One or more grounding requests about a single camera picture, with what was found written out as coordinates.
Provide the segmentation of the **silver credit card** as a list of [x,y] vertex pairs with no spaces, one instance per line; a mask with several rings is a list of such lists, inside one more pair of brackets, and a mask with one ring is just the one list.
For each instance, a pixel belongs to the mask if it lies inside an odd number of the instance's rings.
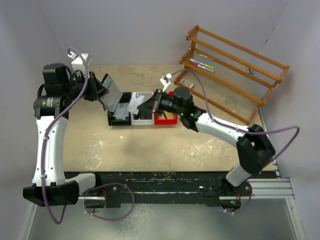
[[131,114],[137,115],[139,113],[138,106],[143,103],[145,96],[143,94],[132,92],[127,111]]

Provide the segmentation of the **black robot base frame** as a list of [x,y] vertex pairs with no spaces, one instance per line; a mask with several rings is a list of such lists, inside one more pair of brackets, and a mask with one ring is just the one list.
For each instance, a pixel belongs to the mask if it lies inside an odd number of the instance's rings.
[[121,204],[186,204],[239,207],[253,191],[254,180],[276,179],[275,171],[263,171],[238,188],[226,185],[224,171],[100,171],[98,186],[78,198],[106,208]]

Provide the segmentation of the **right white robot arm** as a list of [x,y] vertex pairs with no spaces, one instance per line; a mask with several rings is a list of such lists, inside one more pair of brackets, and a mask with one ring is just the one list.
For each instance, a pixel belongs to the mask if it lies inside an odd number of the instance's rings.
[[239,163],[229,171],[226,181],[222,183],[222,190],[228,196],[235,195],[244,181],[260,173],[276,153],[260,125],[248,127],[214,118],[194,104],[193,96],[186,87],[177,87],[173,95],[158,89],[137,109],[153,114],[177,114],[185,128],[214,136],[235,147]]

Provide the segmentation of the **black card holder wallet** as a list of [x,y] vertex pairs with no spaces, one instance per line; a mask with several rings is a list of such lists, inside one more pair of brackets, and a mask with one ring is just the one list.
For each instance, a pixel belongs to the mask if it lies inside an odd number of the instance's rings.
[[113,113],[123,96],[123,92],[107,73],[104,75],[101,83],[102,86],[106,88],[107,93],[102,95],[98,100],[106,111]]

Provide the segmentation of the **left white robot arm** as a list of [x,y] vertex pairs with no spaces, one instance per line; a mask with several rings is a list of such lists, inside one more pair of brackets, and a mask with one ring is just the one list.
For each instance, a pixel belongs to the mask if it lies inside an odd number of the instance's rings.
[[35,173],[31,186],[24,187],[24,199],[40,206],[66,206],[77,203],[87,191],[98,196],[103,191],[97,173],[80,173],[66,179],[63,168],[63,147],[73,101],[102,101],[110,91],[108,74],[98,80],[90,71],[71,70],[63,63],[45,65],[42,70],[44,83],[37,91],[33,103],[38,132],[38,150]]

